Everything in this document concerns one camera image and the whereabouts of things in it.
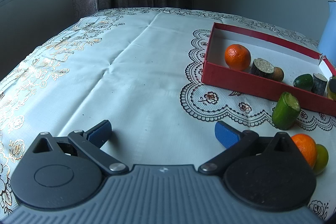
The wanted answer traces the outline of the green cucumber cylinder piece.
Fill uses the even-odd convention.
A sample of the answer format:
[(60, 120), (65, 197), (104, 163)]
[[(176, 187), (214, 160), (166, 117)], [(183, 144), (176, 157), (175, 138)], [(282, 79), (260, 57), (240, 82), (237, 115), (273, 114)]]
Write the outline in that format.
[(295, 96), (283, 92), (272, 112), (272, 122), (281, 130), (288, 130), (300, 114), (301, 107)]

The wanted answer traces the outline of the orange mandarin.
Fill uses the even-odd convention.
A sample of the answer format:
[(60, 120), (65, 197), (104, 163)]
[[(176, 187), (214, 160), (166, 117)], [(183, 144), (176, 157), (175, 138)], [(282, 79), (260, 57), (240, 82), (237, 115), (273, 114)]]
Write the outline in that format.
[(251, 53), (240, 44), (232, 44), (226, 48), (224, 59), (229, 68), (244, 71), (251, 63)]
[(291, 137), (303, 157), (311, 168), (314, 168), (317, 160), (317, 147), (314, 139), (306, 134), (296, 134)]

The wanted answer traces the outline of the brown kiwi fruit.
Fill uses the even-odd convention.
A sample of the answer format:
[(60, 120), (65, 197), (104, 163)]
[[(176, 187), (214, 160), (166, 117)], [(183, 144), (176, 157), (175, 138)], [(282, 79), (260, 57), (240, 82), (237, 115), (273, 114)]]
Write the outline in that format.
[(284, 71), (280, 67), (274, 67), (274, 73), (272, 74), (272, 80), (282, 82), (284, 79)]

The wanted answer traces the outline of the green tomato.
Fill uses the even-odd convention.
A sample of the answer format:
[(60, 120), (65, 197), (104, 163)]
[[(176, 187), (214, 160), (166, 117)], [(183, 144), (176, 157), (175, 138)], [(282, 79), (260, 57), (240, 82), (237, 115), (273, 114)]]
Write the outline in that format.
[(316, 148), (317, 148), (317, 160), (315, 162), (313, 172), (315, 175), (319, 175), (325, 170), (329, 162), (329, 153), (326, 147), (321, 144), (317, 144)]
[(330, 77), (327, 83), (327, 98), (336, 101), (336, 76)]

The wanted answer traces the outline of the green avocado half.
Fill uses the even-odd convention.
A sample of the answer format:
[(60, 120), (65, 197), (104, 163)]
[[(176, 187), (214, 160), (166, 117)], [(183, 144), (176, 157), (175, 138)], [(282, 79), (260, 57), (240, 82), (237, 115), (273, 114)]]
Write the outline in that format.
[(311, 74), (297, 76), (293, 81), (293, 86), (305, 91), (311, 91), (313, 87), (313, 77)]

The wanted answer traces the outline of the white embroidered tablecloth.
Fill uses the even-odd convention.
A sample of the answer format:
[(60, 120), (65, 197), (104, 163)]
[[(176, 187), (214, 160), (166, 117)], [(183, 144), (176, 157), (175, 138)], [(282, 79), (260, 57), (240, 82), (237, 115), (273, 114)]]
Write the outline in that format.
[[(1, 81), (2, 223), (335, 223), (335, 115), (303, 109), (277, 128), (277, 101), (202, 83), (214, 23), (317, 43), (237, 15), (109, 9), (37, 47)], [(103, 120), (101, 147), (129, 167), (104, 175), (69, 142)], [(198, 168), (225, 148), (223, 121), (259, 135), (224, 175)], [(291, 137), (326, 147), (315, 175)]]

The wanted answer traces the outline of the light blue electric kettle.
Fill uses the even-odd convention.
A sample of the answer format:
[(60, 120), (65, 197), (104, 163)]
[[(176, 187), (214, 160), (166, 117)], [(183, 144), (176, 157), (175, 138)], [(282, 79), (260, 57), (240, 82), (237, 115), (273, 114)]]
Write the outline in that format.
[(336, 2), (328, 1), (329, 17), (318, 44), (318, 50), (335, 66), (336, 41)]

